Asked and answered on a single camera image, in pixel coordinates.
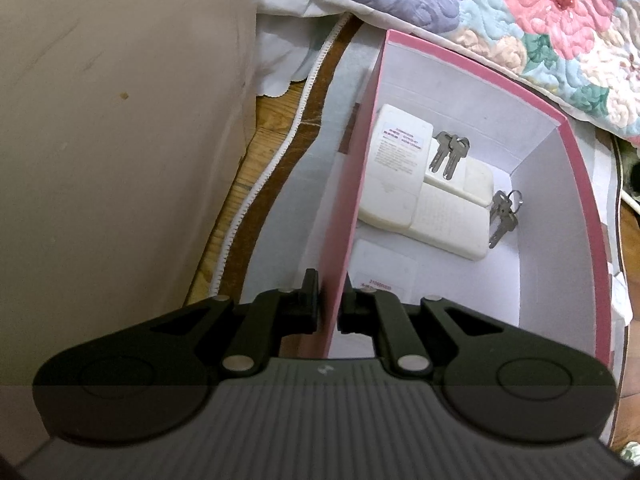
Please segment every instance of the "wall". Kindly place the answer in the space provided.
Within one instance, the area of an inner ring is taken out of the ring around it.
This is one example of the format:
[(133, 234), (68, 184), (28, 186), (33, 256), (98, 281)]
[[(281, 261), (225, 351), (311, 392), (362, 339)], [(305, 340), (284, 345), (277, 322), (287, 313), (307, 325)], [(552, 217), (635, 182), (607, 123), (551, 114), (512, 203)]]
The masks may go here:
[(254, 129), (254, 33), (253, 0), (0, 0), (5, 388), (181, 306)]

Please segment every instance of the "gray ribbed plastic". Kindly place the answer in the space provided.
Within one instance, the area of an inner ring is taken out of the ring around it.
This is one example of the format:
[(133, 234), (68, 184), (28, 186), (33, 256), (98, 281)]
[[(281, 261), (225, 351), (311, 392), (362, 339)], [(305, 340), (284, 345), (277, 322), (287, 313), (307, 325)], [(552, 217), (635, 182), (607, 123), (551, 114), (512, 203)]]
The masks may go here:
[(178, 430), (97, 449), (53, 439), (31, 480), (620, 480), (629, 468), (595, 438), (556, 447), (492, 440), (456, 420), (428, 384), (377, 360), (272, 359), (225, 381)]

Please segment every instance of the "key ring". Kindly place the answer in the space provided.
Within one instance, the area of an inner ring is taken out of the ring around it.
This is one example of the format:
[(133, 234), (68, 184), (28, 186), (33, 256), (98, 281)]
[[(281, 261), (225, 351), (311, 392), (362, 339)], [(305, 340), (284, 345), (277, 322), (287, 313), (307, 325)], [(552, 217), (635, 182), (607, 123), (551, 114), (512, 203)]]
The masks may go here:
[(520, 207), (522, 206), (522, 202), (523, 202), (523, 201), (522, 201), (522, 193), (521, 193), (521, 192), (519, 192), (517, 189), (512, 189), (512, 190), (511, 190), (511, 192), (507, 195), (507, 198), (509, 198), (509, 199), (510, 199), (510, 198), (511, 198), (511, 195), (512, 195), (512, 194), (514, 194), (514, 193), (517, 193), (517, 194), (518, 194), (518, 196), (520, 197), (520, 198), (518, 199), (518, 206), (517, 206), (517, 208), (516, 208), (516, 211), (513, 211), (513, 214), (516, 214), (518, 211), (520, 211)]

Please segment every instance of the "white lace edge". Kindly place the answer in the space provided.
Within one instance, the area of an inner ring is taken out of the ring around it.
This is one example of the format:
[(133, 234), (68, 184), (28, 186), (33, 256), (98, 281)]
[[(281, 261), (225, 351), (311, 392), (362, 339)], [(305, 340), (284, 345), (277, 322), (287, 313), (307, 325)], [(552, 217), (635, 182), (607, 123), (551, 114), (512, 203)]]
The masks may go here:
[(306, 79), (305, 87), (302, 91), (302, 97), (300, 98), (300, 103), (298, 104), (298, 110), (296, 111), (296, 115), (293, 119), (293, 124), (291, 125), (287, 137), (285, 138), (284, 142), (279, 147), (275, 155), (273, 155), (273, 158), (271, 159), (265, 170), (262, 172), (260, 177), (258, 177), (258, 180), (251, 188), (249, 194), (242, 201), (240, 209), (238, 209), (238, 211), (236, 212), (234, 219), (232, 220), (231, 225), (229, 226), (229, 229), (225, 234), (225, 239), (222, 241), (222, 247), (220, 247), (220, 254), (218, 255), (216, 270), (213, 273), (211, 284), (209, 285), (209, 297), (215, 296), (218, 293), (218, 289), (220, 288), (220, 281), (222, 280), (222, 274), (224, 273), (226, 266), (226, 260), (228, 259), (229, 251), (231, 250), (231, 244), (236, 237), (236, 233), (238, 232), (238, 228), (240, 227), (240, 224), (244, 219), (244, 215), (246, 215), (249, 207), (258, 196), (258, 193), (260, 193), (260, 190), (267, 182), (268, 178), (271, 176), (271, 173), (273, 173), (276, 166), (287, 151), (289, 145), (296, 136), (298, 127), (300, 126), (300, 122), (302, 120), (302, 113), (306, 108), (306, 101), (308, 100), (311, 89), (316, 82), (316, 77), (318, 77), (318, 72), (320, 70), (320, 67), (322, 66), (322, 63), (324, 62), (324, 58), (326, 57), (331, 47), (334, 45), (335, 39), (338, 37), (338, 34), (351, 17), (352, 15), (350, 13), (345, 13), (340, 18), (340, 20), (338, 20), (338, 23), (335, 24), (334, 28), (332, 28), (332, 31), (329, 33), (329, 36), (324, 41), (324, 44), (322, 45), (322, 48), (318, 53), (318, 58), (316, 59), (316, 62), (314, 63), (311, 72)]

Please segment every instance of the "round pad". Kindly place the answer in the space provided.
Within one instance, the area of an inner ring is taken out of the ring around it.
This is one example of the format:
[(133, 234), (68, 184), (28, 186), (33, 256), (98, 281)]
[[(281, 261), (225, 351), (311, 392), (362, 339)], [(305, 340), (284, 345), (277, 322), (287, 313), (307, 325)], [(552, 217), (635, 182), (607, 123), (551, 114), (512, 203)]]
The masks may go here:
[(467, 338), (444, 372), (443, 393), (479, 429), (532, 444), (599, 434), (616, 399), (596, 359), (508, 330)]
[(53, 357), (34, 380), (33, 399), (51, 434), (114, 446), (184, 423), (209, 393), (190, 346), (162, 333), (119, 333)]

